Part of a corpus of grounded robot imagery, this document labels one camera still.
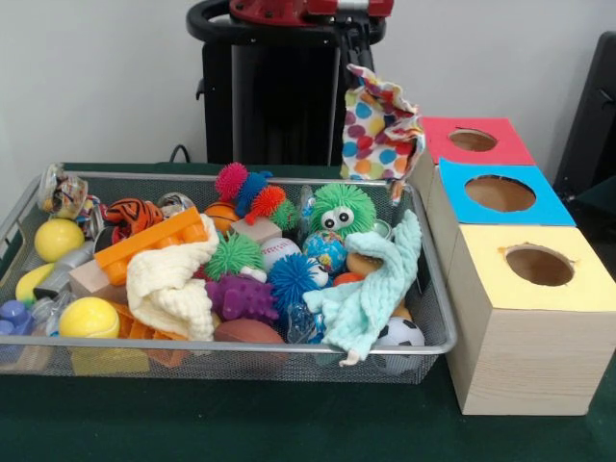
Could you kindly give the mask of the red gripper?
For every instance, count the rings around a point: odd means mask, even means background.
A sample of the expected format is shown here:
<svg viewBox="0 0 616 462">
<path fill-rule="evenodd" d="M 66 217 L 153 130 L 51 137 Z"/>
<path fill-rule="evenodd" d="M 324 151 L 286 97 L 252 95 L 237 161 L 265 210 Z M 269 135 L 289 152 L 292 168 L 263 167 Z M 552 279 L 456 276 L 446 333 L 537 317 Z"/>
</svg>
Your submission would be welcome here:
<svg viewBox="0 0 616 462">
<path fill-rule="evenodd" d="M 302 21 L 309 25 L 344 23 L 347 62 L 374 70 L 371 21 L 390 16 L 393 7 L 393 0 L 307 0 L 302 4 Z"/>
</svg>

